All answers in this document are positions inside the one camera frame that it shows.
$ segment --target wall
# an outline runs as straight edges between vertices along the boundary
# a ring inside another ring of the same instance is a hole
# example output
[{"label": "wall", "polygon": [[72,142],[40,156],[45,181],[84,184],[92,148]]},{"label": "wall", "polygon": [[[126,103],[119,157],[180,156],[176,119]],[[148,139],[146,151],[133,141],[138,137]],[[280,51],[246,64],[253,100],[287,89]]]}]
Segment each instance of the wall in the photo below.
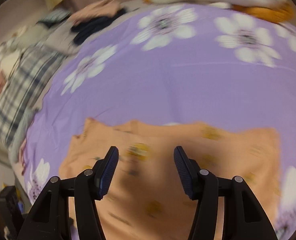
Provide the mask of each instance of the wall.
[{"label": "wall", "polygon": [[[44,0],[7,0],[0,6],[0,44],[24,25],[33,25],[48,13]],[[2,183],[14,184],[13,171],[0,164],[0,190]]]}]

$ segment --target purple bedsheet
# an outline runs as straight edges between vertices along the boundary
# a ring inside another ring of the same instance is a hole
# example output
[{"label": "purple bedsheet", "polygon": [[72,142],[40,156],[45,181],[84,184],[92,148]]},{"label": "purple bedsheet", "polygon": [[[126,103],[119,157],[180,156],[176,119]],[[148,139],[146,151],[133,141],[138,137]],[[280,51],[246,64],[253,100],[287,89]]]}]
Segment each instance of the purple bedsheet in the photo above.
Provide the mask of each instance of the purple bedsheet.
[{"label": "purple bedsheet", "polygon": [[27,133],[33,202],[87,117],[107,125],[207,122],[281,138],[280,239],[296,229],[296,29],[210,6],[134,16],[85,44],[53,81]]}]

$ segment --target screw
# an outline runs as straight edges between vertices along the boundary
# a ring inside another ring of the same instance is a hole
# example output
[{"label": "screw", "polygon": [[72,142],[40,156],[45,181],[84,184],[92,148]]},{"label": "screw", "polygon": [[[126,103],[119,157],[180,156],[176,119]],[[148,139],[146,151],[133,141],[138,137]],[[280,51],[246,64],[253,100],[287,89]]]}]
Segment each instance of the screw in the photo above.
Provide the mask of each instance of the screw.
[{"label": "screw", "polygon": [[207,171],[207,170],[205,170],[205,169],[202,169],[202,170],[199,171],[199,173],[200,173],[201,175],[208,175],[208,174],[209,174],[209,171]]},{"label": "screw", "polygon": [[86,176],[90,176],[90,175],[93,174],[93,171],[91,169],[87,169],[87,170],[84,171],[83,174],[85,174]]},{"label": "screw", "polygon": [[236,176],[236,177],[235,177],[235,181],[237,181],[237,182],[242,182],[243,179],[242,179],[242,177]]},{"label": "screw", "polygon": [[58,177],[57,176],[54,176],[50,179],[50,182],[51,183],[56,183],[58,181]]}]

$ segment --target plaid fabric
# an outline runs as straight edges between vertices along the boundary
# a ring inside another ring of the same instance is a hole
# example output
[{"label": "plaid fabric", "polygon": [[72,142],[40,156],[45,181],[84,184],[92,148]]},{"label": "plaid fabric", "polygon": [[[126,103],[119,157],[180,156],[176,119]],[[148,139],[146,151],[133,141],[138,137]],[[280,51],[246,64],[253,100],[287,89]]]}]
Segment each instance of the plaid fabric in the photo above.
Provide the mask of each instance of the plaid fabric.
[{"label": "plaid fabric", "polygon": [[32,108],[65,55],[42,44],[30,46],[0,94],[0,142],[10,148],[27,107]]}]

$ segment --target orange blanket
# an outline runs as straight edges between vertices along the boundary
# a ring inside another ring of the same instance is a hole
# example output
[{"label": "orange blanket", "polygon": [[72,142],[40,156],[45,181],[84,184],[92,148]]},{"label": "orange blanket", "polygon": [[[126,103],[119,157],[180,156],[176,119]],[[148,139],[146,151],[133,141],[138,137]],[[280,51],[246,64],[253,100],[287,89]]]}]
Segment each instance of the orange blanket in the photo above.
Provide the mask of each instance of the orange blanket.
[{"label": "orange blanket", "polygon": [[[83,133],[71,139],[60,177],[74,177],[91,168],[111,145],[118,147],[120,160],[108,195],[96,202],[107,239],[187,239],[196,201],[184,194],[173,160],[177,145],[216,176],[242,176],[269,219],[275,219],[279,137],[274,129],[234,134],[201,122],[152,126],[138,121],[108,127],[88,118]],[[69,214],[75,219],[73,198],[69,200]],[[221,239],[223,215],[220,200],[215,239]]]}]

